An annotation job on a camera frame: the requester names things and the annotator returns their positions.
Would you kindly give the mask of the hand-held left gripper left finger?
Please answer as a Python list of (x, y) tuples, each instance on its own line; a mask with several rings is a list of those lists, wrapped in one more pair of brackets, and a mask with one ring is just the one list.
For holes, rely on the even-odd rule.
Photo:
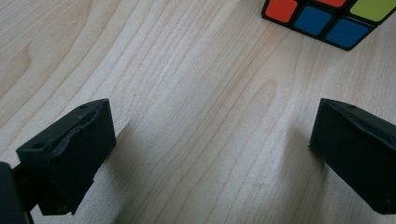
[(117, 144), (107, 99), (76, 107), (17, 149), (28, 209), (74, 214)]

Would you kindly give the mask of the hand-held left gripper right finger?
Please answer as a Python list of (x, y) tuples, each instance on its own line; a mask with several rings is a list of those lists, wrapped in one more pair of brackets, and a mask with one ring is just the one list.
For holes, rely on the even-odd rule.
[(322, 98), (309, 147), (374, 211), (396, 215), (396, 125)]

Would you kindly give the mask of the multicoloured puzzle cube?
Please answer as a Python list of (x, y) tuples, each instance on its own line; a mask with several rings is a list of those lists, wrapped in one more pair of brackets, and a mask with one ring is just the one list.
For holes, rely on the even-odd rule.
[(262, 17), (343, 50), (396, 11), (396, 0), (266, 0)]

